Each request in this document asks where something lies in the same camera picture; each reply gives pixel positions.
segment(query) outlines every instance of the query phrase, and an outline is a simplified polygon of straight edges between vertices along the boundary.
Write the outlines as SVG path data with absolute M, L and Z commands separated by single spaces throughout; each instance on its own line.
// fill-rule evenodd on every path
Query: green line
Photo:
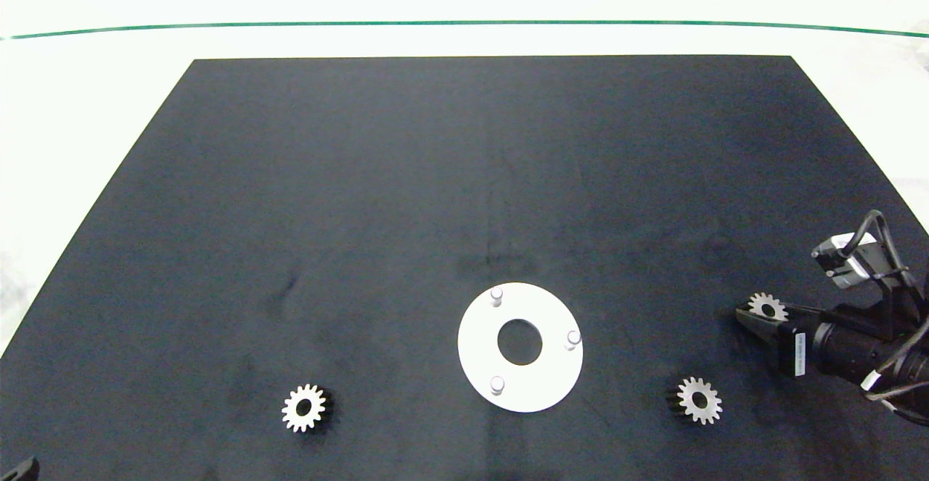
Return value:
M 185 28 L 291 28 L 291 27 L 335 27 L 336 25 L 728 25 L 739 28 L 787 28 L 814 29 L 818 31 L 845 31 L 870 35 L 892 35 L 896 37 L 929 38 L 929 33 L 917 31 L 895 31 L 893 29 L 847 28 L 843 25 L 786 24 L 786 22 L 739 22 L 726 20 L 376 20 L 376 21 L 318 21 L 318 22 L 207 22 L 206 24 L 153 24 L 117 25 L 113 28 L 72 29 L 30 33 L 0 38 L 0 41 L 17 41 L 24 38 L 61 37 L 87 33 L 109 33 L 112 31 L 143 31 L 146 29 Z

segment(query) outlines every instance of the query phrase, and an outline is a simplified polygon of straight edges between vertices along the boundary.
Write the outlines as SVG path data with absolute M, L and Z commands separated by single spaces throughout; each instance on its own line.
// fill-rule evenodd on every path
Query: label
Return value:
M 793 375 L 806 374 L 806 332 L 793 335 Z

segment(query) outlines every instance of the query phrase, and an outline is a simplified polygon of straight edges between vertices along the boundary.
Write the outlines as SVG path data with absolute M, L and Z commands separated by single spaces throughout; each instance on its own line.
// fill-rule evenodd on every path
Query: white circular plate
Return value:
M 531 323 L 541 336 L 539 357 L 528 365 L 511 363 L 497 345 L 501 327 L 514 319 Z M 584 362 L 584 343 L 574 316 L 554 294 L 528 283 L 504 283 L 482 292 L 464 312 L 458 359 L 468 381 L 487 401 L 508 411 L 537 412 L 560 402 L 574 388 Z

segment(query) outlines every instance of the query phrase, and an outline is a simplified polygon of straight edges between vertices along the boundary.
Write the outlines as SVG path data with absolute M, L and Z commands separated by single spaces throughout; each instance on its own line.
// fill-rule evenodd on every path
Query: gear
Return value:
M 694 379 L 691 376 L 690 379 L 684 378 L 684 381 L 677 385 L 677 388 L 679 389 L 677 397 L 680 399 L 674 404 L 676 411 L 680 412 L 683 409 L 682 415 L 690 416 L 694 419 L 694 422 L 700 422 L 700 424 L 704 425 L 707 422 L 714 424 L 716 419 L 719 419 L 719 413 L 723 411 L 723 408 L 720 407 L 723 400 L 719 398 L 716 391 L 711 389 L 710 383 L 703 382 L 703 378 Z M 697 398 L 697 400 L 694 400 L 694 395 L 697 393 L 702 395 L 703 399 Z
M 774 311 L 773 315 L 764 312 L 764 306 L 768 305 Z M 787 321 L 787 309 L 784 308 L 784 305 L 770 294 L 766 292 L 757 292 L 752 297 L 749 298 L 749 312 L 753 315 L 764 316 L 764 318 L 772 318 L 777 321 Z
M 293 432 L 305 432 L 308 428 L 313 428 L 316 422 L 322 421 L 326 398 L 325 392 L 316 385 L 306 383 L 306 386 L 296 387 L 291 392 L 288 399 L 285 399 L 285 407 L 281 412 L 285 413 L 283 421 L 286 422 L 287 428 L 293 428 Z

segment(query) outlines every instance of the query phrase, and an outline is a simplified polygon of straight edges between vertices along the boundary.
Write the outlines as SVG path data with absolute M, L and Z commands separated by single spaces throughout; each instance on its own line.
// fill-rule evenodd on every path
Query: black cylinder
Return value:
M 885 362 L 906 338 L 903 336 L 895 342 L 883 342 L 856 330 L 823 323 L 814 338 L 811 358 L 820 372 L 861 385 L 865 377 Z M 922 348 L 913 348 L 905 359 L 897 362 L 892 371 L 883 375 L 873 390 L 882 391 L 923 381 L 929 381 L 929 353 Z M 897 408 L 905 408 L 929 418 L 929 387 L 897 395 L 888 401 Z

